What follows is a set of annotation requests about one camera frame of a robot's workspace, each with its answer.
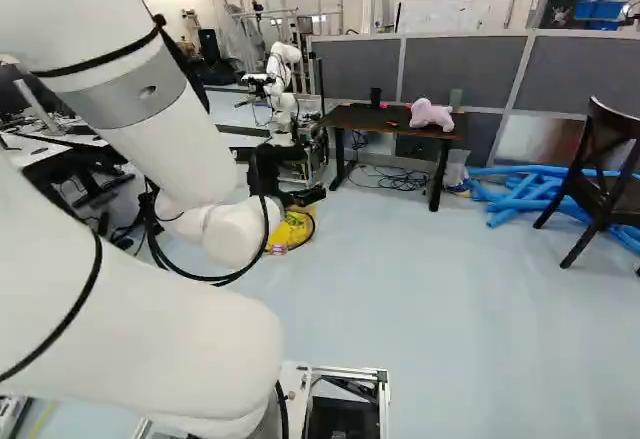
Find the whiteboard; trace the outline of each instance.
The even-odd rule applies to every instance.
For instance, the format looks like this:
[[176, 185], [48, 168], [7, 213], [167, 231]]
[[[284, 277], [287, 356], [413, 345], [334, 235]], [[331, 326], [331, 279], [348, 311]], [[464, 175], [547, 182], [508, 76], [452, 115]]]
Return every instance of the whiteboard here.
[[496, 13], [504, 10], [501, 2], [503, 0], [402, 1], [398, 32], [474, 32], [495, 27], [495, 18], [501, 17]]

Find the blue storage bin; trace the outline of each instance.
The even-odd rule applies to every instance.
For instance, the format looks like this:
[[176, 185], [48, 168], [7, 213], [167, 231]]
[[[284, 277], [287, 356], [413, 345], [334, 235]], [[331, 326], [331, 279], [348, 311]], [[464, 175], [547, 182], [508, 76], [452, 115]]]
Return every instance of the blue storage bin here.
[[592, 1], [580, 1], [576, 6], [576, 13], [574, 17], [576, 19], [589, 19], [593, 16], [593, 11], [596, 8], [596, 3]]
[[613, 21], [590, 21], [589, 29], [595, 31], [617, 31], [618, 23]]
[[620, 15], [620, 10], [626, 2], [614, 2], [614, 1], [597, 1], [594, 2], [595, 8], [591, 13], [591, 17], [595, 19], [617, 19]]

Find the gray cubicle partition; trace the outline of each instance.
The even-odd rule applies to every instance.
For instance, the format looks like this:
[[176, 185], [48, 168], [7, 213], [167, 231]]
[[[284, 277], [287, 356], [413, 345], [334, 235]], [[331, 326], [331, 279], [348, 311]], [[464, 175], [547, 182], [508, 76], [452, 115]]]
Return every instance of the gray cubicle partition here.
[[449, 91], [462, 89], [464, 105], [504, 108], [526, 41], [524, 35], [409, 38], [401, 100], [448, 104]]
[[[473, 165], [494, 162], [510, 117], [583, 120], [591, 95], [640, 116], [637, 33], [329, 36], [312, 38], [311, 46], [323, 58], [328, 98], [368, 100], [370, 87], [381, 87], [385, 101], [412, 102], [424, 96], [446, 104], [451, 89], [463, 89], [462, 103], [471, 115], [465, 146], [473, 151]], [[508, 129], [522, 134], [521, 128]], [[401, 136], [396, 154], [432, 158], [418, 146], [415, 139]]]
[[640, 41], [536, 37], [514, 108], [586, 114], [592, 95], [640, 116]]
[[400, 39], [314, 42], [313, 52], [322, 59], [327, 98], [368, 100], [371, 88], [379, 87], [383, 101], [395, 100]]

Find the pink stuffed animal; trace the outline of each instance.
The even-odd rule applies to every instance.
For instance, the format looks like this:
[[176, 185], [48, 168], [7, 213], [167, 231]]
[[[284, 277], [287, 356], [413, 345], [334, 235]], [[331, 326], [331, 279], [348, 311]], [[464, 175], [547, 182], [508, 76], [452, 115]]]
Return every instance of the pink stuffed animal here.
[[442, 126], [444, 132], [451, 132], [455, 127], [451, 119], [451, 106], [434, 106], [429, 99], [421, 97], [411, 106], [411, 121], [409, 127], [424, 127], [436, 123]]

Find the table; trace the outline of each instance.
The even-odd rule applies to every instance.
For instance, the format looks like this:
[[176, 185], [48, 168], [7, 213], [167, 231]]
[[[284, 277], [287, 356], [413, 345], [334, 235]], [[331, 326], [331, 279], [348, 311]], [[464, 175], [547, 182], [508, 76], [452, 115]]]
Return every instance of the table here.
[[[344, 130], [357, 129], [361, 131], [387, 132], [392, 134], [404, 134], [409, 136], [429, 137], [440, 139], [440, 156], [436, 173], [433, 177], [429, 192], [429, 210], [436, 212], [440, 207], [440, 194], [442, 192], [442, 179], [449, 158], [449, 149], [453, 141], [463, 141], [467, 130], [468, 120], [461, 114], [452, 114], [456, 127], [451, 132], [443, 132], [436, 124], [430, 124], [421, 129], [409, 127], [411, 110], [406, 106], [387, 106], [385, 109], [373, 109], [369, 104], [339, 105], [320, 120], [321, 127], [332, 127], [336, 143], [336, 177], [329, 186], [330, 191], [335, 191], [344, 181], [356, 164], [355, 160], [344, 163]], [[397, 127], [386, 124], [387, 121], [398, 123]]]
[[33, 166], [71, 149], [69, 146], [49, 144], [44, 141], [15, 136], [13, 134], [0, 133], [0, 137], [9, 147], [9, 150], [4, 151], [9, 157], [9, 162], [19, 170]]
[[[61, 123], [62, 126], [86, 126], [87, 123], [81, 119], [72, 119]], [[82, 186], [87, 191], [86, 195], [73, 203], [73, 207], [79, 208], [89, 204], [94, 199], [100, 197], [102, 194], [109, 192], [129, 181], [135, 179], [133, 174], [117, 175], [117, 171], [113, 168], [105, 167], [104, 171], [107, 174], [116, 175], [116, 177], [99, 185], [91, 174], [91, 168], [98, 163], [112, 162], [115, 164], [124, 164], [126, 159], [122, 157], [111, 145], [102, 139], [97, 134], [64, 134], [62, 136], [52, 136], [48, 133], [48, 130], [42, 129], [37, 131], [31, 131], [25, 127], [20, 128], [14, 134], [30, 138], [37, 139], [39, 141], [45, 141], [50, 144], [58, 144], [63, 146], [72, 147], [79, 153], [85, 153], [86, 160], [83, 160], [82, 155], [77, 154], [75, 156], [76, 163], [85, 163], [84, 168], [78, 168], [75, 175]]]
[[[70, 126], [86, 126], [87, 123], [81, 119], [74, 119], [71, 121], [65, 121], [61, 124], [65, 127]], [[102, 148], [109, 145], [107, 141], [102, 139], [97, 134], [64, 134], [62, 136], [52, 136], [47, 129], [41, 129], [37, 131], [29, 131], [26, 127], [21, 127], [14, 134], [22, 137], [29, 137], [31, 139], [38, 139], [40, 141], [50, 142], [52, 144], [62, 144], [70, 147], [85, 146], [92, 148]]]
[[9, 162], [51, 202], [70, 216], [76, 217], [67, 201], [60, 196], [49, 180], [54, 170], [64, 166], [71, 148], [7, 133], [0, 133], [0, 137], [9, 147], [3, 151]]

